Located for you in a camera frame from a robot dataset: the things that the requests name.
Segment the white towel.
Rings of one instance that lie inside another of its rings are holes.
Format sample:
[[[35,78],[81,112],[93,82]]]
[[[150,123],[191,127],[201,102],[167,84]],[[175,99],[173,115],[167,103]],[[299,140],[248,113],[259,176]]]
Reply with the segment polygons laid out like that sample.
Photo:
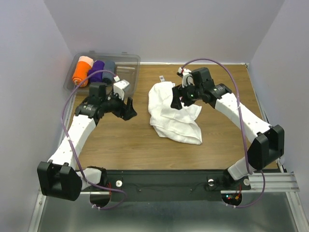
[[[202,107],[198,105],[183,106],[181,110],[170,107],[173,99],[172,88],[175,84],[160,76],[160,82],[153,85],[148,93],[148,112],[150,125],[159,137],[176,142],[201,145],[202,132],[196,119]]]

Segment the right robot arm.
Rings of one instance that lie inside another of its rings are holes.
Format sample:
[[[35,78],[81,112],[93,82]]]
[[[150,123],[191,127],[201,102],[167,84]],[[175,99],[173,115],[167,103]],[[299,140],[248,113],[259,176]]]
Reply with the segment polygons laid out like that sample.
[[[236,95],[226,85],[216,85],[208,68],[193,71],[179,68],[177,75],[182,78],[182,83],[172,88],[171,108],[181,110],[202,100],[229,118],[251,143],[245,156],[227,168],[223,175],[222,183],[226,188],[234,188],[243,177],[283,156],[284,129],[261,120],[238,102]]]

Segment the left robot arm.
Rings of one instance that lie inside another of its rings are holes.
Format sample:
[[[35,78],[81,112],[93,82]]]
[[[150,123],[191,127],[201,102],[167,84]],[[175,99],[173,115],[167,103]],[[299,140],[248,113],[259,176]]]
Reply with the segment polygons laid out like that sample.
[[[89,94],[79,104],[65,137],[47,162],[40,162],[37,173],[42,194],[49,197],[75,201],[82,190],[93,186],[96,190],[112,191],[104,168],[81,168],[79,155],[89,135],[106,113],[129,120],[137,116],[131,97],[126,98],[130,83],[115,82],[110,93],[105,83],[91,83]]]

